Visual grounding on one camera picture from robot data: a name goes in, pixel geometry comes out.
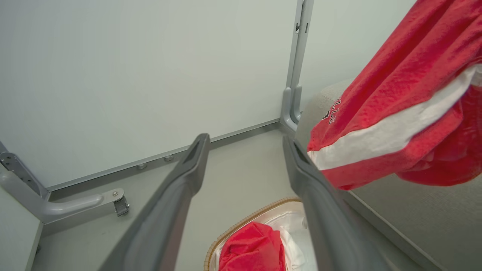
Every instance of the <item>clothing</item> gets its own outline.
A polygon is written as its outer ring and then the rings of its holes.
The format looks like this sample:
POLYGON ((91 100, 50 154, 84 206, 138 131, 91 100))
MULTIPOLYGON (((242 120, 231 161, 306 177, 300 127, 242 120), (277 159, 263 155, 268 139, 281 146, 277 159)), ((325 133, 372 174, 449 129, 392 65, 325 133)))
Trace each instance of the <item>clothing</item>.
POLYGON ((482 172, 481 14, 479 0, 415 3, 311 132, 308 154, 335 187, 482 172))
POLYGON ((305 264, 305 257, 301 249, 291 237, 290 233, 284 229, 279 228, 281 242, 284 247, 284 259, 286 261, 286 271, 301 271, 305 264))
POLYGON ((280 232, 250 222, 232 234, 221 250, 220 271, 285 271, 280 232))
POLYGON ((301 229, 294 231, 291 233, 291 237, 298 244, 305 259, 305 264, 299 267, 297 271, 319 271, 309 230, 301 229))

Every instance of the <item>screw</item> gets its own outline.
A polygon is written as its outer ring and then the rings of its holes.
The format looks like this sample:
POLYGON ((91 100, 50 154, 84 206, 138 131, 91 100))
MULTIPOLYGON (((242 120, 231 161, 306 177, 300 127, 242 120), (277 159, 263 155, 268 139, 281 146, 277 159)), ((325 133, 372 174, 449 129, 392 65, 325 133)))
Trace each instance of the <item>screw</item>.
POLYGON ((137 165, 138 170, 145 169, 146 167, 147 167, 147 163, 142 163, 140 165, 137 165))

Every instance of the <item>metal frame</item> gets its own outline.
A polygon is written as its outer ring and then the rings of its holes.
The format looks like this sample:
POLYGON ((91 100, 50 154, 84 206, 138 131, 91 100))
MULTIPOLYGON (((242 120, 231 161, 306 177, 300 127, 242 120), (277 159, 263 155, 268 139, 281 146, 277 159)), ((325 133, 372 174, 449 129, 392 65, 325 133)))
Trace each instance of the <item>metal frame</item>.
POLYGON ((296 131, 301 117, 299 107, 302 86, 299 84, 299 79, 308 40, 313 4, 314 0, 298 0, 296 7, 295 30, 293 32, 288 78, 286 80, 286 88, 283 91, 280 118, 281 123, 293 132, 296 131))
POLYGON ((18 156, 7 151, 1 142, 0 151, 0 186, 43 224, 56 222, 108 203, 114 203, 118 216, 129 211, 122 188, 63 203, 50 202, 50 193, 24 166, 18 156))

